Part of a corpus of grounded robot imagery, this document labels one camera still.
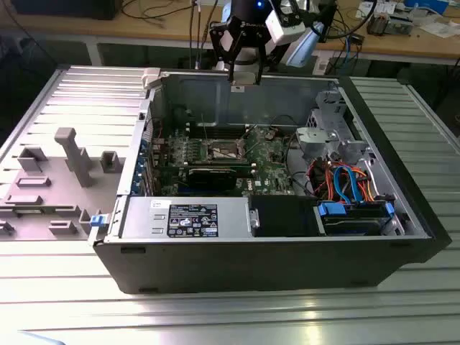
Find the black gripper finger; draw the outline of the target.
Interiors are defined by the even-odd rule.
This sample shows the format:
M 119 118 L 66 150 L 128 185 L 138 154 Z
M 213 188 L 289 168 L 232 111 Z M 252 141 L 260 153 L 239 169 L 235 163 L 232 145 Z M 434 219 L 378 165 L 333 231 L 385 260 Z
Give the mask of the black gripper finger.
M 265 47 L 266 43 L 267 41 L 265 40 L 265 37 L 263 35 L 260 35 L 257 39 L 257 45 L 256 45 L 258 69 L 257 69 L 255 83 L 257 85 L 259 85 L 261 82 L 262 73 L 265 67 L 265 63 L 267 62 L 267 51 Z
M 221 44 L 221 39 L 224 37 L 226 32 L 228 32 L 232 38 L 231 45 L 228 50 L 225 50 L 224 46 Z M 228 81 L 232 83 L 234 81 L 235 61 L 240 53 L 239 23 L 235 21 L 212 22 L 209 27 L 209 34 L 216 58 L 229 65 Z

